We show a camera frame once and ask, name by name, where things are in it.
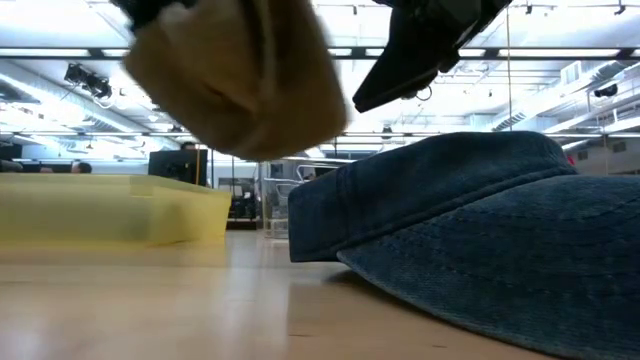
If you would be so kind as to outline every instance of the ceiling pipe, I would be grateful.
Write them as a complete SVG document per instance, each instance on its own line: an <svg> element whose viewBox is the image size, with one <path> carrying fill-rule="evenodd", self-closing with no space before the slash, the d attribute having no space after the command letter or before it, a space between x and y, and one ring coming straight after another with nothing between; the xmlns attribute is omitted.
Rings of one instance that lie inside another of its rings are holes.
<svg viewBox="0 0 640 360"><path fill-rule="evenodd" d="M562 105L569 95L577 92L591 92L610 82L614 77L621 75L638 64L635 61L610 61L597 68L583 73L580 78L568 85L556 85L542 90L541 92L528 97L517 105L513 116L507 109L496 115L491 121L492 131L502 131L509 129L513 125L522 121L533 119L541 113Z"/></svg>
<svg viewBox="0 0 640 360"><path fill-rule="evenodd" d="M552 134L552 133L556 133L556 132L559 132L559 131L567 130L567 129L569 129L571 127L574 127L574 126L576 126L576 125L578 125L578 124L580 124L580 123L582 123L584 121L591 120L591 119L593 119L593 118L595 118L595 117L597 117L599 115L611 112L611 111L613 111L613 110L615 110L617 108L632 104L632 103L634 103L636 101L640 101L640 94L629 96L628 98L622 99L620 101L616 101L616 102L611 103L609 105L605 105L605 106L603 106L601 108L598 108L598 109L596 109L594 111L591 111L589 113L586 113L584 115L580 115L580 116L575 117L575 118L573 118L571 120L567 120L567 121L561 122L558 125L555 125L555 126L552 126L552 127L548 128L544 132L545 132L545 134Z"/></svg>

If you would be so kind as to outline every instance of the computer monitor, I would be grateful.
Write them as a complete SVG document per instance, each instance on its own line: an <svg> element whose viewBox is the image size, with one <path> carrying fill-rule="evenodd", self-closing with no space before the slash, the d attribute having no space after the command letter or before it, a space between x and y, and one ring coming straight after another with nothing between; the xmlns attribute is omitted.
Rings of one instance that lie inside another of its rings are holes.
<svg viewBox="0 0 640 360"><path fill-rule="evenodd" d="M208 153L207 150L152 152L149 155L149 175L206 186Z"/></svg>

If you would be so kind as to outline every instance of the cap brim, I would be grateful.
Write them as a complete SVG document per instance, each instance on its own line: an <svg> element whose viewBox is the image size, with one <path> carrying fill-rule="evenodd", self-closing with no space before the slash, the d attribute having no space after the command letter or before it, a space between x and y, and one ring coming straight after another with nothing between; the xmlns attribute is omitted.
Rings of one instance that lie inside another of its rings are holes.
<svg viewBox="0 0 640 360"><path fill-rule="evenodd" d="M640 354L640 186L561 176L341 250L340 261L453 324L547 354Z"/></svg>

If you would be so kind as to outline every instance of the denim cap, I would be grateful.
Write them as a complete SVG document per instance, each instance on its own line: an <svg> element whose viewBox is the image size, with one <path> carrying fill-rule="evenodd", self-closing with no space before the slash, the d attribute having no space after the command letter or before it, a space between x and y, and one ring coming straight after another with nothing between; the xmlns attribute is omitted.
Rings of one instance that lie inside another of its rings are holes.
<svg viewBox="0 0 640 360"><path fill-rule="evenodd" d="M291 260L341 261L479 334L580 359L640 358L640 177L578 175L532 132L456 133L289 196Z"/></svg>

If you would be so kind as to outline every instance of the person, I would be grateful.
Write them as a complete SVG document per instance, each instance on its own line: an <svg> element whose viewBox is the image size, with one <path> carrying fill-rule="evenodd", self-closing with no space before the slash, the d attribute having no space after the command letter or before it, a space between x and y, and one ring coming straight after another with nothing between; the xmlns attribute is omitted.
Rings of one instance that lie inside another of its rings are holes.
<svg viewBox="0 0 640 360"><path fill-rule="evenodd" d="M93 167L86 162L78 162L73 164L71 167L72 174L91 174L93 172Z"/></svg>
<svg viewBox="0 0 640 360"><path fill-rule="evenodd" d="M197 150L196 143L191 141L186 141L180 145L180 150Z"/></svg>

